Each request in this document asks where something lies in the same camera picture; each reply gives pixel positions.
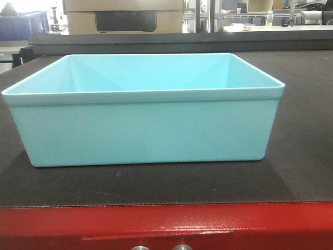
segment red table edge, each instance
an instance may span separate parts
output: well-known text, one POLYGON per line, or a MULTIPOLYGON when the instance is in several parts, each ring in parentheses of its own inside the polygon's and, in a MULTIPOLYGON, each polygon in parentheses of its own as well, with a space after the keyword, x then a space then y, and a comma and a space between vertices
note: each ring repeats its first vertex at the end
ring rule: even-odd
POLYGON ((333 232, 333 202, 0 209, 1 237, 333 232))

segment table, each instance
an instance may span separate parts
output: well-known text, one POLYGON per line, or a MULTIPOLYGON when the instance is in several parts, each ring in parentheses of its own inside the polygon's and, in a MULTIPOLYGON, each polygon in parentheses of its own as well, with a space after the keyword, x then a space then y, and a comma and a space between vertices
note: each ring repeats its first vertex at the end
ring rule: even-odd
POLYGON ((0 248, 332 249, 333 51, 235 54, 286 84, 262 161, 33 168, 1 101, 0 248))
POLYGON ((250 31, 244 31, 238 27, 224 26, 224 32, 255 32, 255 31, 310 31, 310 30, 333 30, 333 25, 296 25, 296 26, 272 26, 266 28, 265 26, 255 26, 250 31))

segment work surface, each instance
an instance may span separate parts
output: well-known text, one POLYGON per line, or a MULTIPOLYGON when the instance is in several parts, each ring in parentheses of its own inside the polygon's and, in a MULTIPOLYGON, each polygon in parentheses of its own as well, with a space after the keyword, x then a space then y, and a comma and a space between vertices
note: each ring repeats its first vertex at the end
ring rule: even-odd
MULTIPOLYGON (((332 201, 333 51, 236 55, 286 84, 262 161, 34 168, 1 98, 0 207, 332 201)), ((58 58, 2 74, 0 90, 58 58)))

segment white wall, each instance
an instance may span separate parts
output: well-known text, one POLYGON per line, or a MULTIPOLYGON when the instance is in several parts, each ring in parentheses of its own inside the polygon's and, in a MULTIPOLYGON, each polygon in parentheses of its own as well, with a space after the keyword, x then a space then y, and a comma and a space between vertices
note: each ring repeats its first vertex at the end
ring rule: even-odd
POLYGON ((0 11, 6 2, 11 2, 18 12, 29 12, 34 10, 49 10, 57 6, 62 9, 62 0, 0 0, 0 11))

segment blue crate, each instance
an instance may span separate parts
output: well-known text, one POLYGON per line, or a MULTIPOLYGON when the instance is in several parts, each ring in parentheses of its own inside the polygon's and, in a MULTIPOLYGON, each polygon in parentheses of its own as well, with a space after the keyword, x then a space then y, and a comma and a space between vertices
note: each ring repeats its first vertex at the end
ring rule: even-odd
POLYGON ((2 95, 46 167, 259 160, 283 90, 232 54, 69 55, 2 95))
POLYGON ((24 41, 29 35, 49 33, 46 11, 21 12, 19 16, 0 16, 0 41, 24 41))

